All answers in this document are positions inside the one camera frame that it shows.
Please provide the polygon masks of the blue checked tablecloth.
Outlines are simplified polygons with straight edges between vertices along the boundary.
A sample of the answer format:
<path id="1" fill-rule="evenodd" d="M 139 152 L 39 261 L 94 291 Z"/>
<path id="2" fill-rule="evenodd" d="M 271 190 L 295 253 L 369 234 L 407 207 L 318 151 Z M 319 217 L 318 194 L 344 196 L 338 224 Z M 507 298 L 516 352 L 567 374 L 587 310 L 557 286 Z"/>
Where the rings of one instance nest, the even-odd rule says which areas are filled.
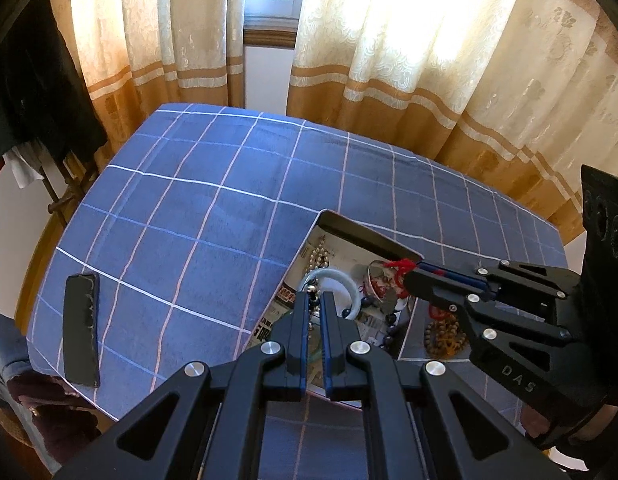
<path id="1" fill-rule="evenodd" d="M 190 362 L 231 361 L 323 211 L 455 269 L 566 262 L 547 221 L 404 148 L 297 118 L 167 104 L 102 171 L 55 248 L 28 328 L 33 365 L 62 374 L 65 285 L 79 273 L 100 280 L 100 385 L 79 394 L 108 417 Z"/>

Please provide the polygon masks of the printed paper sheet in tray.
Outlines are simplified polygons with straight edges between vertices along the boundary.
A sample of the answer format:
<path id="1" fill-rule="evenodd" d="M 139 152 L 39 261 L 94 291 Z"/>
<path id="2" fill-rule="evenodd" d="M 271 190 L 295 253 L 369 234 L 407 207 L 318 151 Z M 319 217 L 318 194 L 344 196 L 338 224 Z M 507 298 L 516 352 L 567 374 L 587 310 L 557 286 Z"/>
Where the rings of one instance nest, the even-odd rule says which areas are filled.
<path id="1" fill-rule="evenodd" d="M 361 339 L 371 346 L 399 353 L 404 338 L 402 330 L 409 325 L 414 300 L 400 288 L 398 269 L 390 266 L 388 259 L 318 226 L 311 230 L 292 259 L 247 346 L 270 338 L 273 324 L 292 310 L 296 292 L 300 292 L 300 282 L 317 268 L 341 270 L 356 282 L 362 301 L 354 322 Z M 350 312 L 350 296 L 338 281 L 319 278 L 310 282 L 306 289 L 311 289 L 316 296 L 330 292 L 334 295 L 337 314 L 343 316 Z"/>

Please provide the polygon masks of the beige orange curtain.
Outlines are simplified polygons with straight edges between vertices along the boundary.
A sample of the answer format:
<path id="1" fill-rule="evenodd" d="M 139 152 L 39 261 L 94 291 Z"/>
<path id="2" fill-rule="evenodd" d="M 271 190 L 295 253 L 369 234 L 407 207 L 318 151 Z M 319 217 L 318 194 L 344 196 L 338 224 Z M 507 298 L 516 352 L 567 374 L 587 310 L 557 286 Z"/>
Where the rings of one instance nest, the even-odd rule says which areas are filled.
<path id="1" fill-rule="evenodd" d="M 618 177 L 618 30 L 595 0 L 302 0 L 289 115 L 461 171 L 583 230 Z"/>
<path id="2" fill-rule="evenodd" d="M 111 158 L 166 103 L 242 107 L 245 0 L 51 0 Z"/>

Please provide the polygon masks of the dark hanging clothes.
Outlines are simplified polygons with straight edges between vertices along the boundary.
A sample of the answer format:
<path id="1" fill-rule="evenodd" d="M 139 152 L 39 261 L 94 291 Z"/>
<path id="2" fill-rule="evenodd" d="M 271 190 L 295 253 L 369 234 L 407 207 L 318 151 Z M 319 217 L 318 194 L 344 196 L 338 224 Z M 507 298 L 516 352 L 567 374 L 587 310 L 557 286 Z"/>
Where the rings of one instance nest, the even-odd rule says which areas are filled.
<path id="1" fill-rule="evenodd" d="M 51 0 L 31 0 L 0 45 L 0 158 L 34 142 L 82 165 L 107 142 Z"/>

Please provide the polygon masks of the grey trouser leg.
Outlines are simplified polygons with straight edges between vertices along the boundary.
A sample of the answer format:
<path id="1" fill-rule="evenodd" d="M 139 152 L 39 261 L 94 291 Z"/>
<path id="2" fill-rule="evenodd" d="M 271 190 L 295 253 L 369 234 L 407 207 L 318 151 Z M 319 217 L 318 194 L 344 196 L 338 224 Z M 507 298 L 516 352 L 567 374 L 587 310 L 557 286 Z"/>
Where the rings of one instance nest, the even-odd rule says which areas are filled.
<path id="1" fill-rule="evenodd" d="M 10 393 L 7 383 L 32 371 L 26 340 L 14 320 L 0 312 L 0 404 L 10 408 L 19 401 Z"/>

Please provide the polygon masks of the brown wooden bead mala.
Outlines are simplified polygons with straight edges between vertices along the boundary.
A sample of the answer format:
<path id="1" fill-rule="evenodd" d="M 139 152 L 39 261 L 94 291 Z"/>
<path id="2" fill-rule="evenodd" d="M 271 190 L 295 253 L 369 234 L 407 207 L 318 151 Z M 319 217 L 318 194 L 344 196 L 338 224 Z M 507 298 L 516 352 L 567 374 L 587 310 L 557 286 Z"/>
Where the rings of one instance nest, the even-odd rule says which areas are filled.
<path id="1" fill-rule="evenodd" d="M 430 321 L 424 330 L 424 348 L 433 359 L 451 359 L 468 346 L 468 338 L 457 318 Z"/>

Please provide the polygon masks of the right beige orange curtain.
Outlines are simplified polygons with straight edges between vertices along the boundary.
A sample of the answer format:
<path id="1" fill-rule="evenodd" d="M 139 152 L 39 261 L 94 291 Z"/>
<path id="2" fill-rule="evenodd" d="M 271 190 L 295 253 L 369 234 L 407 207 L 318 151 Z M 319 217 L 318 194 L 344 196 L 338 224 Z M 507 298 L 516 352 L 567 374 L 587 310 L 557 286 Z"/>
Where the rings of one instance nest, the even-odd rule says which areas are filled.
<path id="1" fill-rule="evenodd" d="M 618 177 L 618 30 L 595 0 L 302 0 L 289 115 L 461 171 L 583 230 Z"/>

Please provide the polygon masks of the rectangular metal tin tray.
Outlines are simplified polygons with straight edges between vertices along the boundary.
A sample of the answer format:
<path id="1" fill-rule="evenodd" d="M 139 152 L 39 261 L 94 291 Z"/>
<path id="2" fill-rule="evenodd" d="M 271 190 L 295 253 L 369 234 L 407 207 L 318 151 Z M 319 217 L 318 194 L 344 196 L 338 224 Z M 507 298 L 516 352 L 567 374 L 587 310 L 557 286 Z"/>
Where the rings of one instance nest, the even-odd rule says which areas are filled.
<path id="1" fill-rule="evenodd" d="M 382 235 L 379 232 L 376 232 L 361 223 L 354 222 L 344 216 L 341 216 L 340 214 L 336 214 L 336 212 L 333 212 L 331 210 L 323 210 L 318 214 L 316 219 L 311 224 L 310 229 L 308 229 L 307 233 L 303 235 L 303 238 L 301 239 L 301 244 L 295 252 L 295 255 L 303 245 L 303 242 L 306 240 L 311 230 L 316 226 L 325 230 L 326 232 L 329 232 L 330 234 L 335 234 L 343 238 L 344 240 L 348 240 L 356 246 L 360 246 L 369 250 L 370 252 L 374 252 L 375 254 L 380 255 L 382 258 L 388 259 L 390 266 L 395 266 L 396 268 L 398 268 L 397 262 L 399 260 L 406 259 L 417 262 L 420 261 L 420 259 L 422 258 L 422 256 L 418 252 L 414 252 L 414 250 L 395 242 L 391 238 L 386 237 L 385 235 Z M 318 298 L 318 296 L 321 296 L 316 296 L 314 292 L 311 292 L 311 289 L 306 289 L 304 290 L 304 292 L 310 292 L 313 298 Z M 409 325 L 402 330 L 404 338 L 406 329 L 409 327 Z M 388 351 L 392 356 L 398 356 L 400 353 L 394 353 L 390 350 Z"/>

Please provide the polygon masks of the window frame sill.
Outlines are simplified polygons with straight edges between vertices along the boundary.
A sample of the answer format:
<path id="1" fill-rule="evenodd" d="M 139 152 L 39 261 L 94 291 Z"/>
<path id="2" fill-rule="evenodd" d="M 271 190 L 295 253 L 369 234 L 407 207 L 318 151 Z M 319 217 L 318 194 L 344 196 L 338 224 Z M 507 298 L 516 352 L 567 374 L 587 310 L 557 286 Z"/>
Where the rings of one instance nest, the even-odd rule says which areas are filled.
<path id="1" fill-rule="evenodd" d="M 293 49 L 302 0 L 245 0 L 244 44 Z"/>

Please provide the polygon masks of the left beige orange curtain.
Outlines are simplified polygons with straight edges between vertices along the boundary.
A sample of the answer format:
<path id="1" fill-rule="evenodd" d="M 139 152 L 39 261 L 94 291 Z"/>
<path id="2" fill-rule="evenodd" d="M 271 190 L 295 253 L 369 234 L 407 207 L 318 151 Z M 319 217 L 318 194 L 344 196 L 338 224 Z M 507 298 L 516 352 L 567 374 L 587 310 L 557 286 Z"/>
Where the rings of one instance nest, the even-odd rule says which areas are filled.
<path id="1" fill-rule="evenodd" d="M 245 0 L 51 0 L 111 158 L 166 103 L 242 107 Z"/>

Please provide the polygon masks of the white jade bangle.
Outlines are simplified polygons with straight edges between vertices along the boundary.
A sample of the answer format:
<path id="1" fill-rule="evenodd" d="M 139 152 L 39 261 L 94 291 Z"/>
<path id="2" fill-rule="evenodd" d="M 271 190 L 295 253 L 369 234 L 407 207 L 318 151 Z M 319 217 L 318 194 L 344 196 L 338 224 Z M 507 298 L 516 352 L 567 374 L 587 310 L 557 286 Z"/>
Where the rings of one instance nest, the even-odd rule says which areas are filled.
<path id="1" fill-rule="evenodd" d="M 338 281 L 342 286 L 347 289 L 347 292 L 351 299 L 350 312 L 342 317 L 348 321 L 354 321 L 361 310 L 362 295 L 356 286 L 356 282 L 350 278 L 350 276 L 338 269 L 333 268 L 317 268 L 310 271 L 300 282 L 299 290 L 303 292 L 310 282 L 318 280 L 319 278 L 330 278 L 331 280 Z"/>

